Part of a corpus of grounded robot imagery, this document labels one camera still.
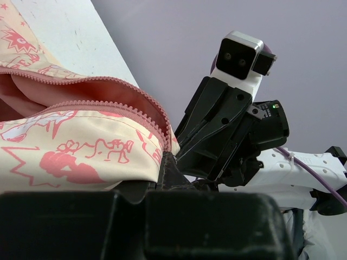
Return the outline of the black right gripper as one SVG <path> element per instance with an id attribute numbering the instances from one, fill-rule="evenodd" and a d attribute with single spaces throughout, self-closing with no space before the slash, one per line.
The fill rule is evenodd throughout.
<path id="1" fill-rule="evenodd" d="M 260 153 L 284 145 L 290 134 L 279 100 L 252 104 L 253 110 L 265 112 L 261 120 L 253 117 L 228 124 L 226 119 L 211 122 L 221 110 L 237 115 L 251 101 L 250 93 L 214 77 L 204 77 L 175 131 L 182 148 L 177 156 L 179 170 L 207 178 L 210 187 L 237 187 L 245 186 L 264 168 L 257 159 Z"/>

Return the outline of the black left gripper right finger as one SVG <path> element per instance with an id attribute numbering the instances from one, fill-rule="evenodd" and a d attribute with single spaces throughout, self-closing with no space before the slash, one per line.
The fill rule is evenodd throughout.
<path id="1" fill-rule="evenodd" d="M 264 194 L 196 191 L 165 152 L 144 200 L 147 259 L 294 259 L 282 214 Z"/>

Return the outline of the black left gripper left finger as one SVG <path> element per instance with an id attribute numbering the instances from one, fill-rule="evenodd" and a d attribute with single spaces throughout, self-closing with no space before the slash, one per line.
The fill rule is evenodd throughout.
<path id="1" fill-rule="evenodd" d="M 104 192 L 1 195 L 1 259 L 155 259 L 147 251 L 147 181 Z"/>

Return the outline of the cream pink printed jacket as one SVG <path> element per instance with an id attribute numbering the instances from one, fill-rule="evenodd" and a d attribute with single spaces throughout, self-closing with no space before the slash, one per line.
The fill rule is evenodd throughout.
<path id="1" fill-rule="evenodd" d="M 115 77 L 58 66 L 1 1 L 1 192 L 102 191 L 157 182 L 179 152 L 163 107 Z"/>

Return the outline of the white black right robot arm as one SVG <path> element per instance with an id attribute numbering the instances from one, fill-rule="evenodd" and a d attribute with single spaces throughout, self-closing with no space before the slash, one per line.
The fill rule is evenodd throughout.
<path id="1" fill-rule="evenodd" d="M 205 77 L 175 135 L 178 168 L 198 190 L 264 193 L 282 208 L 346 213 L 346 155 L 284 148 L 290 130 L 278 100 L 253 102 L 249 93 Z"/>

